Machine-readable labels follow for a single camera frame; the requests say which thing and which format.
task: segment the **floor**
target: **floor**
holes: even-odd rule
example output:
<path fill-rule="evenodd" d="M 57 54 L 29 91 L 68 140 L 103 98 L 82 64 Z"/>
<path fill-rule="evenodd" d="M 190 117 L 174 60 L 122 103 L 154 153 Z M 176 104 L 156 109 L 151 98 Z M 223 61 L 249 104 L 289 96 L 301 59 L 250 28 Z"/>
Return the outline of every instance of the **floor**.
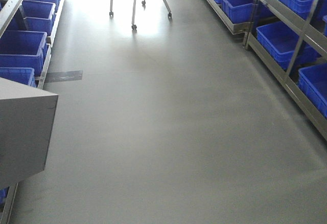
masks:
<path fill-rule="evenodd" d="M 45 85 L 48 161 L 11 224 L 326 223 L 323 138 L 205 0 L 168 2 L 132 32 L 132 0 L 65 1 L 49 72 L 82 76 Z"/>

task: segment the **shelf frame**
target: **shelf frame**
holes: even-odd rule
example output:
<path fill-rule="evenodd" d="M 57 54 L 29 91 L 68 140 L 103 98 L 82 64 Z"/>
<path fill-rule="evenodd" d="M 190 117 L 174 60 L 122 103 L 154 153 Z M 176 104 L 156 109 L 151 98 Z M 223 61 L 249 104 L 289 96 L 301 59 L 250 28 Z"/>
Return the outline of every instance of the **shelf frame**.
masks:
<path fill-rule="evenodd" d="M 259 2 L 268 7 L 275 16 L 299 35 L 294 54 L 286 71 L 278 65 L 255 37 L 255 28 L 258 24 L 256 15 Z M 318 2 L 319 0 L 313 0 L 309 16 L 307 19 L 302 19 L 279 0 L 253 0 L 254 7 L 250 27 L 244 35 L 243 45 L 246 49 L 251 47 L 254 50 L 299 108 L 306 114 L 308 119 L 317 128 L 325 140 L 327 140 L 327 119 L 290 77 L 295 59 L 301 51 L 304 42 L 311 45 L 320 55 L 322 55 L 323 58 L 327 59 L 327 38 L 311 25 L 312 17 L 316 11 Z"/>
<path fill-rule="evenodd" d="M 23 0 L 7 0 L 0 12 L 0 38 L 5 32 L 8 24 L 19 9 Z"/>
<path fill-rule="evenodd" d="M 49 43 L 51 45 L 51 47 L 53 46 L 53 43 L 55 41 L 55 37 L 57 34 L 57 29 L 58 29 L 64 2 L 65 2 L 65 0 L 60 0 L 59 6 L 58 6 L 58 11 L 56 13 L 56 19 L 55 19 L 55 22 L 52 27 L 51 35 L 46 38 L 47 43 Z"/>

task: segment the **gray floor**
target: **gray floor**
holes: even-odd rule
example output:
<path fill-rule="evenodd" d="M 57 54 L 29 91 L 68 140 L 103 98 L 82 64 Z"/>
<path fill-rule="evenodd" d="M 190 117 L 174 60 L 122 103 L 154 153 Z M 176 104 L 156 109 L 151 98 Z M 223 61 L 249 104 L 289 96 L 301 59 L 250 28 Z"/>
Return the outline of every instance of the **gray floor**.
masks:
<path fill-rule="evenodd" d="M 205 0 L 66 0 L 46 170 L 11 224 L 327 222 L 324 140 Z"/>

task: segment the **metal shelf rail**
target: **metal shelf rail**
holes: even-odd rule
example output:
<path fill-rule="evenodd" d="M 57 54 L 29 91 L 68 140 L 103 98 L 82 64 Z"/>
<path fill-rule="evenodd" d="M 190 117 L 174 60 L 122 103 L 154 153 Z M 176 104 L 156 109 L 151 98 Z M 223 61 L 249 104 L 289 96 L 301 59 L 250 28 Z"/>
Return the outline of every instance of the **metal shelf rail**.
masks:
<path fill-rule="evenodd" d="M 268 7 L 272 13 L 299 35 L 294 54 L 286 71 L 276 63 L 255 37 L 255 27 L 258 23 L 255 19 L 259 2 Z M 309 16 L 304 20 L 279 0 L 253 0 L 254 7 L 250 26 L 244 35 L 243 44 L 246 49 L 251 47 L 255 51 L 267 68 L 318 129 L 321 135 L 327 140 L 327 119 L 312 104 L 307 96 L 296 85 L 296 82 L 290 77 L 290 72 L 295 63 L 295 59 L 301 50 L 303 42 L 311 45 L 320 55 L 322 55 L 323 58 L 327 59 L 327 38 L 311 25 L 318 2 L 319 0 L 313 0 Z"/>
<path fill-rule="evenodd" d="M 224 11 L 221 9 L 220 4 L 217 4 L 215 0 L 207 1 L 233 35 L 241 34 L 248 30 L 250 25 L 249 22 L 233 24 L 227 17 L 227 15 L 224 13 Z"/>

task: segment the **shelf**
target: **shelf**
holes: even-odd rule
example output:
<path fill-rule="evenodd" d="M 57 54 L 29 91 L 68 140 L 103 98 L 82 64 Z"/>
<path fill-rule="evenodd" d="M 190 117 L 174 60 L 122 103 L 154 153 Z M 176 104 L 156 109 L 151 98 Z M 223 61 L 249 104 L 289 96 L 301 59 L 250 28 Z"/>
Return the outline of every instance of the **shelf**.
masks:
<path fill-rule="evenodd" d="M 301 34 L 305 25 L 305 20 L 294 13 L 287 6 L 282 4 L 279 0 L 260 0 L 266 5 L 269 10 L 274 13 L 281 21 L 287 24 L 295 33 Z M 311 45 L 319 54 L 327 59 L 327 38 L 315 29 L 312 25 L 308 26 L 308 29 L 304 35 L 304 41 Z"/>
<path fill-rule="evenodd" d="M 0 37 L 3 35 L 22 1 L 23 0 L 7 0 L 6 4 L 2 8 L 0 12 Z"/>
<path fill-rule="evenodd" d="M 7 195 L 7 198 L 6 198 L 6 204 L 5 204 L 5 207 L 4 207 L 4 211 L 3 211 L 2 215 L 0 216 L 0 223 L 1 224 L 8 224 L 9 223 L 10 214 L 11 214 L 11 211 L 12 211 L 12 207 L 14 205 L 14 199 L 15 199 L 17 187 L 18 187 L 18 183 L 16 185 L 13 185 L 13 186 L 9 187 L 8 195 Z"/>
<path fill-rule="evenodd" d="M 299 89 L 294 81 L 286 75 L 286 72 L 276 63 L 265 48 L 250 33 L 249 46 L 261 58 L 263 63 L 272 72 L 275 78 L 284 87 L 287 93 L 293 98 L 300 109 L 306 114 L 313 125 L 318 129 L 321 135 L 327 140 L 327 119 L 312 104 L 309 98 Z"/>
<path fill-rule="evenodd" d="M 52 32 L 51 35 L 47 37 L 46 41 L 47 43 L 50 43 L 51 47 L 53 46 L 53 43 L 55 41 L 55 37 L 57 34 L 57 28 L 59 25 L 59 21 L 60 21 L 60 16 L 61 16 L 61 12 L 62 12 L 62 8 L 63 8 L 63 4 L 64 4 L 65 0 L 60 0 L 59 6 L 58 6 L 58 11 L 56 13 L 56 19 L 52 28 Z"/>
<path fill-rule="evenodd" d="M 233 24 L 227 17 L 227 15 L 224 13 L 224 11 L 220 8 L 219 4 L 215 2 L 215 0 L 207 1 L 233 35 L 241 34 L 248 30 L 250 25 L 249 22 Z"/>
<path fill-rule="evenodd" d="M 46 74 L 48 72 L 48 68 L 49 68 L 49 64 L 50 64 L 50 59 L 51 59 L 51 46 L 50 46 L 50 44 L 48 44 L 48 51 L 46 52 L 46 57 L 45 57 L 45 61 L 44 61 L 44 64 L 43 64 L 43 69 L 42 69 L 42 72 L 41 72 L 41 76 L 35 77 L 35 81 L 39 81 L 39 83 L 37 85 L 38 89 L 43 89 Z"/>

